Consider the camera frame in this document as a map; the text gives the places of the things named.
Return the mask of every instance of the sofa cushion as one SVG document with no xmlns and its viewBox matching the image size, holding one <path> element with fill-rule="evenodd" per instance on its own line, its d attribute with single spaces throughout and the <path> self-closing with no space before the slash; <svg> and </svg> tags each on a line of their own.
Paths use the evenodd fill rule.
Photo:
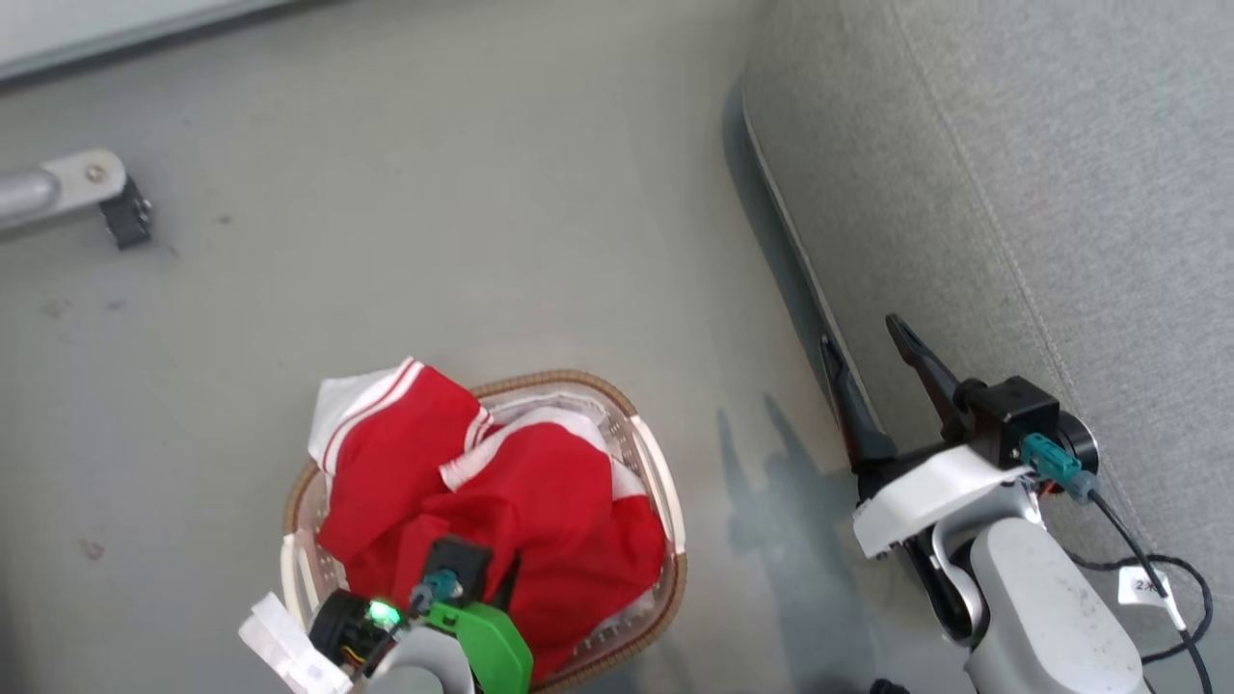
<svg viewBox="0 0 1234 694">
<path fill-rule="evenodd" d="M 891 311 L 961 378 L 1058 395 L 1099 442 L 1106 495 L 1146 548 L 1208 577 L 1218 612 L 1234 606 L 1219 5 L 782 0 L 744 83 L 765 173 L 901 448 L 938 421 Z M 1092 506 L 1046 511 L 1067 548 L 1129 554 Z"/>
</svg>

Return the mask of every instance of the teal connector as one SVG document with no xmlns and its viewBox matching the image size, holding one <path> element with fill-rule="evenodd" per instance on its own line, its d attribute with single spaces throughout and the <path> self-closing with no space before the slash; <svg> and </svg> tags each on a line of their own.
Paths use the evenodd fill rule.
<svg viewBox="0 0 1234 694">
<path fill-rule="evenodd" d="M 1061 484 L 1076 501 L 1086 504 L 1090 491 L 1101 490 L 1095 474 L 1085 470 L 1075 456 L 1040 433 L 1025 436 L 1019 448 L 1024 464 L 1037 474 Z"/>
</svg>

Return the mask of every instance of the led light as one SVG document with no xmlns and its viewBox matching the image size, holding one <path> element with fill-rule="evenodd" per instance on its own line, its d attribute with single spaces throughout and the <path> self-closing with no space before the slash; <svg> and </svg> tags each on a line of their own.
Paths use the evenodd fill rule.
<svg viewBox="0 0 1234 694">
<path fill-rule="evenodd" d="M 369 620 L 381 629 L 390 631 L 402 621 L 402 615 L 395 608 L 374 600 L 369 603 Z"/>
</svg>

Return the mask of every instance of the floor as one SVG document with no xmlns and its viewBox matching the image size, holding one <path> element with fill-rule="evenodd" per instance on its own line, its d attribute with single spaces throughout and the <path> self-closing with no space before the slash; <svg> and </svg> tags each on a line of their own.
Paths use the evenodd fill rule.
<svg viewBox="0 0 1234 694">
<path fill-rule="evenodd" d="M 5 690 L 281 692 L 236 629 L 278 589 L 317 382 L 410 353 L 466 384 L 587 369 L 656 431 L 685 606 L 585 692 L 971 692 L 845 531 L 734 110 L 765 9 L 353 0 L 0 93 L 0 169 L 110 147 L 158 224 L 125 253 L 93 217 L 0 241 Z"/>
</svg>

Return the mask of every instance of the red cloth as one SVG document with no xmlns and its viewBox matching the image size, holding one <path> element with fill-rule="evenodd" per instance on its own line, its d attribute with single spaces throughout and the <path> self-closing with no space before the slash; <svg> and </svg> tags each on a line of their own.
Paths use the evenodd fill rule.
<svg viewBox="0 0 1234 694">
<path fill-rule="evenodd" d="M 659 578 L 660 521 L 585 416 L 540 409 L 489 429 L 470 393 L 411 361 L 381 395 L 326 422 L 318 461 L 333 487 L 317 541 L 352 590 L 405 608 L 452 533 L 492 548 L 489 599 L 518 552 L 510 617 L 538 682 Z"/>
</svg>

